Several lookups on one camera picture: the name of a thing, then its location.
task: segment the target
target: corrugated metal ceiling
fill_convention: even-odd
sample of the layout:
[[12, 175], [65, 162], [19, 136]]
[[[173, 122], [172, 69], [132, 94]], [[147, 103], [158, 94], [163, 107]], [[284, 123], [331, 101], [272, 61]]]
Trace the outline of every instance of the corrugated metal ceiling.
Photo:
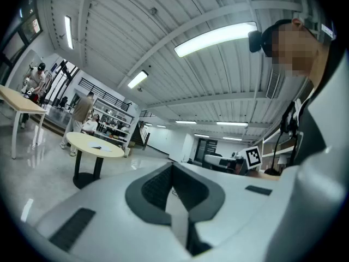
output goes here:
[[[81, 57], [77, 36], [82, 1], [50, 0], [58, 45], [75, 58]], [[275, 1], [275, 9], [249, 7], [253, 2], [262, 5], [260, 1]], [[299, 4], [302, 8], [300, 0], [91, 0], [87, 9], [88, 18], [84, 21], [86, 36], [80, 40], [85, 47], [82, 66], [86, 69], [92, 67], [94, 71], [100, 71], [103, 77], [120, 84], [143, 55], [181, 25], [212, 10], [247, 3], [248, 7], [244, 10], [208, 19], [169, 39], [136, 70], [144, 69], [149, 74], [140, 84], [143, 92], [136, 88], [128, 92], [148, 108], [163, 103], [164, 106], [156, 107], [153, 111], [169, 120], [273, 123], [297, 94], [302, 83], [297, 81], [297, 88], [290, 88], [293, 81], [289, 80], [284, 83], [284, 90], [289, 89], [284, 92], [286, 95], [280, 92], [281, 99], [271, 101], [251, 97], [200, 102], [200, 98], [209, 95], [267, 90], [272, 67], [270, 59], [263, 54], [250, 53], [247, 39], [214, 45], [183, 58], [176, 55], [174, 47], [202, 33], [235, 23], [255, 21], [258, 28], [264, 30], [279, 19], [292, 18], [293, 10], [278, 8], [281, 1]], [[153, 8], [157, 10], [155, 14], [151, 13]], [[59, 37], [65, 33], [65, 15], [72, 20], [73, 50], [68, 48], [65, 38]], [[126, 88], [124, 86], [120, 88], [120, 93]], [[198, 98], [198, 102], [165, 106], [168, 102], [187, 98]], [[202, 127], [197, 130], [212, 128]], [[264, 131], [263, 128], [249, 128], [245, 132], [240, 128], [215, 127], [216, 131], [222, 133], [242, 132], [255, 136]]]

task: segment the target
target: glossy white floor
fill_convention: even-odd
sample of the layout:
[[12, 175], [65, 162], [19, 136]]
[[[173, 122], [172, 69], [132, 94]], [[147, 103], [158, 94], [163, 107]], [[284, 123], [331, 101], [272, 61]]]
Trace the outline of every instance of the glossy white floor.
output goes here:
[[[75, 157], [69, 156], [69, 148], [62, 150], [61, 136], [43, 128], [39, 144], [35, 144], [38, 125], [28, 120], [26, 128], [18, 130], [17, 158], [11, 158], [13, 112], [0, 104], [0, 160], [1, 195], [15, 217], [23, 217], [32, 202], [26, 222], [34, 225], [40, 217], [55, 205], [70, 197], [79, 189], [73, 184]], [[170, 162], [167, 155], [150, 147], [135, 149], [128, 158], [105, 159], [101, 178], [147, 166], [160, 167]], [[92, 172], [95, 159], [82, 154], [80, 172]], [[186, 210], [171, 192], [166, 211], [183, 217]]]

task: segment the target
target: paper on table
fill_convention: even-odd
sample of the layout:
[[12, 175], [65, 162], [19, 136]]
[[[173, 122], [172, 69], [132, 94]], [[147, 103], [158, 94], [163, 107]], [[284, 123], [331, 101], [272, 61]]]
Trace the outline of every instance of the paper on table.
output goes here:
[[89, 142], [88, 144], [90, 147], [101, 147], [101, 151], [111, 151], [111, 149], [108, 146], [100, 145], [97, 142]]

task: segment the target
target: ceiling light fixture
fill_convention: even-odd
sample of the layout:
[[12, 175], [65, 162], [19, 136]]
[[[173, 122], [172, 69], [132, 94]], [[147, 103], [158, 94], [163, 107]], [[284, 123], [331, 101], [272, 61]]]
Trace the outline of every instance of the ceiling light fixture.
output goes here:
[[71, 18], [70, 16], [64, 17], [65, 22], [65, 33], [67, 34], [68, 47], [73, 49], [73, 39], [71, 37]]
[[230, 138], [230, 137], [223, 137], [223, 139], [225, 139], [225, 140], [233, 140], [233, 141], [242, 141], [242, 139]]
[[195, 121], [176, 121], [177, 123], [182, 123], [182, 124], [196, 124]]
[[217, 122], [217, 125], [231, 125], [231, 126], [244, 126], [247, 127], [249, 124], [246, 122]]
[[130, 81], [130, 83], [127, 85], [129, 88], [134, 88], [136, 85], [138, 85], [142, 80], [146, 79], [148, 76], [148, 73], [144, 70], [141, 70], [138, 75], [135, 76], [133, 80]]
[[203, 138], [209, 138], [209, 136], [206, 136], [206, 135], [200, 135], [200, 134], [194, 134], [194, 136], [203, 137]]
[[248, 33], [255, 30], [257, 30], [257, 26], [254, 22], [225, 26], [192, 38], [176, 46], [174, 51], [179, 57], [183, 57], [194, 51], [203, 49], [204, 47], [216, 45], [225, 41], [247, 38]]

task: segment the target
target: round table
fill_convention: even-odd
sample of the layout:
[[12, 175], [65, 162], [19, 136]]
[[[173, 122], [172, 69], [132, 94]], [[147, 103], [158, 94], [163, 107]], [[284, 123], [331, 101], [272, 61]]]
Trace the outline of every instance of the round table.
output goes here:
[[[113, 145], [110, 142], [104, 141], [102, 139], [87, 134], [70, 132], [67, 134], [67, 140], [71, 145], [77, 148], [73, 182], [75, 186], [79, 189], [82, 189], [91, 182], [99, 179], [104, 158], [118, 158], [124, 156], [124, 151], [116, 145]], [[104, 151], [99, 150], [97, 148], [92, 148], [90, 146], [91, 142], [94, 142], [100, 146], [107, 146], [111, 151]], [[97, 157], [96, 163], [94, 165], [93, 174], [87, 172], [79, 173], [82, 152], [86, 152]]]

